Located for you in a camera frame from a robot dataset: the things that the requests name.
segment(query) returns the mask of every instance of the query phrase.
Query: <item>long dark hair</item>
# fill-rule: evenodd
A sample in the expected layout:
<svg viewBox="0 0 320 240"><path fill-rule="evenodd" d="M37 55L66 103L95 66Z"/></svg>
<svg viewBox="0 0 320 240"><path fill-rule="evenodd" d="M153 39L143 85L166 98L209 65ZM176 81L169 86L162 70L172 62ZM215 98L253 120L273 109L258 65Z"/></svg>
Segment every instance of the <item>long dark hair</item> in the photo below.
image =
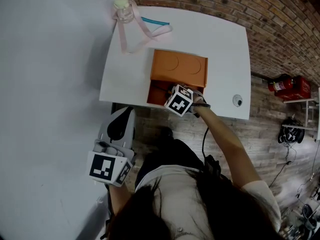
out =
<svg viewBox="0 0 320 240"><path fill-rule="evenodd" d="M196 180L215 240L283 240L272 223L275 211L263 197L252 196L206 170L188 173ZM161 217L161 207L155 209L158 186L159 181L154 186L143 186L131 197L111 222L108 240L175 238Z"/></svg>

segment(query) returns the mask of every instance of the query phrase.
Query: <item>white t-shirt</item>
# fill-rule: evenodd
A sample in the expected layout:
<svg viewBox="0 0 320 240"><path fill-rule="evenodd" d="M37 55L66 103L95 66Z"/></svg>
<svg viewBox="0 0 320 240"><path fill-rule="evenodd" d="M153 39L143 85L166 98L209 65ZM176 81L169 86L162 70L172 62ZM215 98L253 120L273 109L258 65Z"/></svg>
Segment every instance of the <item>white t-shirt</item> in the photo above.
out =
<svg viewBox="0 0 320 240"><path fill-rule="evenodd" d="M180 165L162 165L147 173L135 191L142 186L153 186L156 180L161 177L159 183L161 200L158 194L155 195L154 199L156 213L159 214L161 201L162 219L174 226L176 235L188 233L180 236L179 240L201 239L203 235L207 236L208 239L214 239L206 212L203 206L197 202L200 199L200 194L197 189L196 180L188 175L186 169L198 172L197 169ZM258 180L244 185L242 189L250 194L262 196L274 209L277 216L273 218L273 223L276 231L279 231L281 213L268 185L264 181Z"/></svg>

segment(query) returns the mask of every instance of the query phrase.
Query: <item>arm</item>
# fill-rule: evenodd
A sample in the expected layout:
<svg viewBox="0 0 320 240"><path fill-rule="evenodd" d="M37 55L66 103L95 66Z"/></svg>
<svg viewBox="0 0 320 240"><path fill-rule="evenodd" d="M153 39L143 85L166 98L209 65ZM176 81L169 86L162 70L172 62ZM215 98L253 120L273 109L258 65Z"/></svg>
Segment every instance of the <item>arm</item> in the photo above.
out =
<svg viewBox="0 0 320 240"><path fill-rule="evenodd" d="M114 214L117 215L117 213L126 205L131 194L129 193L125 183L123 183L122 186L109 185L109 191L112 209Z"/></svg>
<svg viewBox="0 0 320 240"><path fill-rule="evenodd" d="M247 183L260 181L261 178L256 172L244 146L228 126L208 107L197 106L194 110L204 120L222 150L229 165L233 183L241 188Z"/></svg>

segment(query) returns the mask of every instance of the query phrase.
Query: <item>pink ribbon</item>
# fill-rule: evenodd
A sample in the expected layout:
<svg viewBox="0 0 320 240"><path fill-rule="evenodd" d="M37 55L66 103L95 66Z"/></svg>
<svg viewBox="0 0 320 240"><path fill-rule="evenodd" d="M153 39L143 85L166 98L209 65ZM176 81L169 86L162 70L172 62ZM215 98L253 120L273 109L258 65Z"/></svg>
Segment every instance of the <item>pink ribbon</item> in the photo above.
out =
<svg viewBox="0 0 320 240"><path fill-rule="evenodd" d="M144 40L142 40L135 48L133 48L132 51L128 51L128 45L127 45L127 38L125 33L125 26L124 24L119 20L117 12L114 14L113 18L117 20L118 23L118 29L119 29L119 36L120 36L120 44L121 44L121 51L123 54L134 54L137 51L139 51L141 48L143 48L147 43L149 43L151 40L154 41L160 41L163 39L164 36L166 36L168 33L170 33L173 28L170 25L163 25L157 28L154 31L150 31L145 24L145 22L142 20L138 6L134 0L129 0L131 6L134 18L136 22L138 23L139 27L143 31L143 33L147 36Z"/></svg>

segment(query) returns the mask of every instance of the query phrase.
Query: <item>black pants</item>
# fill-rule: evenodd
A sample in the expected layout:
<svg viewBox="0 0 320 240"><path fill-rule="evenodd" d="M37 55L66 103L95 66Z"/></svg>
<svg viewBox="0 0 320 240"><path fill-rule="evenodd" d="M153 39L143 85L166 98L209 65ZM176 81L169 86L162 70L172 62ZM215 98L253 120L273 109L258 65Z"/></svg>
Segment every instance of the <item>black pants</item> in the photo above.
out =
<svg viewBox="0 0 320 240"><path fill-rule="evenodd" d="M164 165L178 165L198 170L204 166L203 162L184 142L179 139L172 139L160 146L158 152L146 156L136 177L135 187L147 173Z"/></svg>

